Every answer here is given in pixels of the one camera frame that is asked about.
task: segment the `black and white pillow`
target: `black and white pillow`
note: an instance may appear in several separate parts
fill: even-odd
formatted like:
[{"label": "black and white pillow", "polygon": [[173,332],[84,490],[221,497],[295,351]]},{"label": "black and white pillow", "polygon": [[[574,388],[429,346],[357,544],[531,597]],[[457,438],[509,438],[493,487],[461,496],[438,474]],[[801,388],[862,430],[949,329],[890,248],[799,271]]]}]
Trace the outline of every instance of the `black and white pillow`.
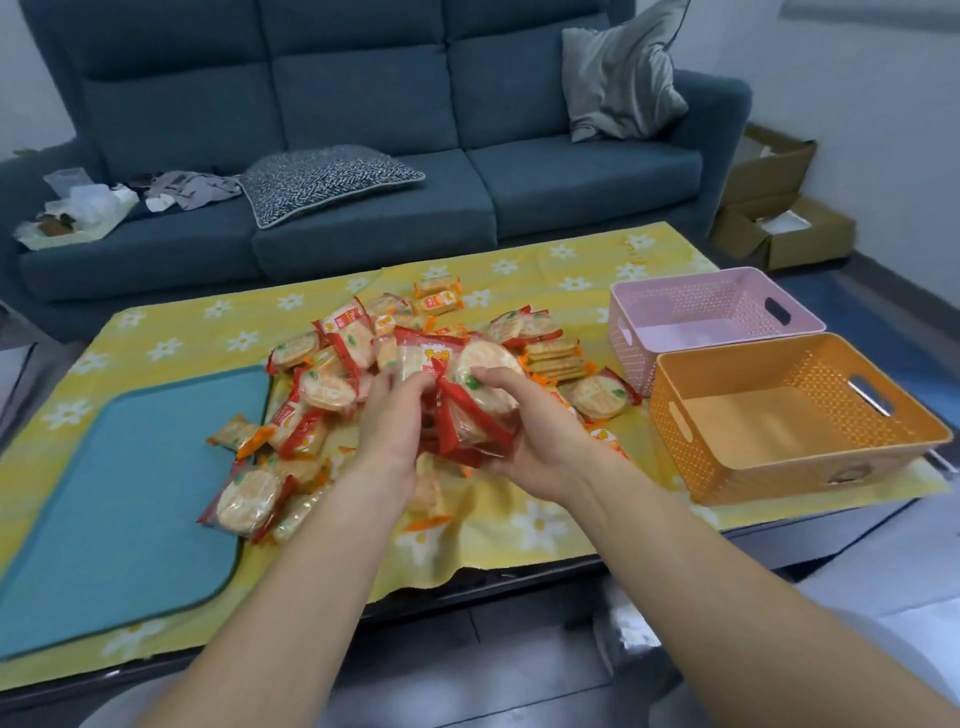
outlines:
[{"label": "black and white pillow", "polygon": [[256,226],[284,220],[353,195],[422,182],[426,175],[369,147],[338,144],[281,152],[256,161],[240,176]]}]

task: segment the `yellow tablecloth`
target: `yellow tablecloth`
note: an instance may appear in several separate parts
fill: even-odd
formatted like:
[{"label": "yellow tablecloth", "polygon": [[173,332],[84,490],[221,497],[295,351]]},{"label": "yellow tablecloth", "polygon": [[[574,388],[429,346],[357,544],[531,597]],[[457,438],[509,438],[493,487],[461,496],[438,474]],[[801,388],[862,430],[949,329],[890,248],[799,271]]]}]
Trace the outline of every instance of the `yellow tablecloth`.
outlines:
[{"label": "yellow tablecloth", "polygon": [[[659,223],[118,313],[0,460],[0,569],[13,558],[84,432],[108,401],[130,390],[263,361],[273,345],[303,332],[310,321],[353,294],[404,294],[414,280],[455,274],[464,284],[467,307],[443,316],[442,325],[480,326],[527,303],[548,307],[566,332],[583,340],[590,360],[622,371],[607,340],[611,283],[709,270],[713,266],[706,258]],[[646,405],[608,427],[644,471],[689,502]],[[326,448],[351,445],[355,438],[351,428],[338,431]],[[401,522],[371,600],[401,587],[438,586],[463,566],[496,569],[593,552],[565,511],[526,496],[509,482],[482,474],[465,479],[451,472],[444,485],[455,518],[417,533],[403,532]],[[918,460],[874,485],[691,508],[714,527],[732,528],[943,489],[936,471]],[[0,690],[204,644],[275,557],[274,546],[247,546],[227,588],[200,607],[0,663]]]}]

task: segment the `finger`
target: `finger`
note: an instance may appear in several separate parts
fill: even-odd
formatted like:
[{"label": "finger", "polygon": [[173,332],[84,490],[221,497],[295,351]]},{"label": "finger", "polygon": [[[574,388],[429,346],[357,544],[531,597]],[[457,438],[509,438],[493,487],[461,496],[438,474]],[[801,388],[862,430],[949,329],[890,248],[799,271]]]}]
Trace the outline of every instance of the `finger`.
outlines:
[{"label": "finger", "polygon": [[493,369],[473,367],[470,372],[484,384],[497,387],[512,395],[521,406],[533,403],[533,399],[541,391],[539,386],[526,376],[507,367],[494,367]]}]

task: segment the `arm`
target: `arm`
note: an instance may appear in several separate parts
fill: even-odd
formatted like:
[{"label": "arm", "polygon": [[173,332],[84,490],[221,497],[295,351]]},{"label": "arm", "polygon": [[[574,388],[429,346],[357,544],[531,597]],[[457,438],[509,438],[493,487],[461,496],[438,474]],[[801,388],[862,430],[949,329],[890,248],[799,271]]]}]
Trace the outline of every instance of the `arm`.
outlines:
[{"label": "arm", "polygon": [[495,466],[570,512],[717,724],[958,724],[942,696],[590,439],[539,386],[475,373],[520,403],[521,443]]},{"label": "arm", "polygon": [[139,728],[313,726],[414,487],[420,395],[377,378],[348,471]]}]

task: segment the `hand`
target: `hand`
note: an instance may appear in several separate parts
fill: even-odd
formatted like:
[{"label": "hand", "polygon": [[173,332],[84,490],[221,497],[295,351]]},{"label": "hand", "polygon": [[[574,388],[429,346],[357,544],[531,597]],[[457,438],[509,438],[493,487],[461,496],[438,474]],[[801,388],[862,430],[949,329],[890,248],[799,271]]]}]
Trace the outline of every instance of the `hand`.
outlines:
[{"label": "hand", "polygon": [[506,367],[475,367],[484,384],[505,390],[520,405],[522,426],[514,451],[491,458],[490,470],[502,473],[533,497],[565,507],[571,489],[591,470],[599,449],[569,412],[542,387]]},{"label": "hand", "polygon": [[379,374],[360,419],[357,462],[373,477],[395,484],[404,505],[414,492],[420,398],[434,385],[434,378],[427,372],[417,372],[399,383],[391,373]]}]

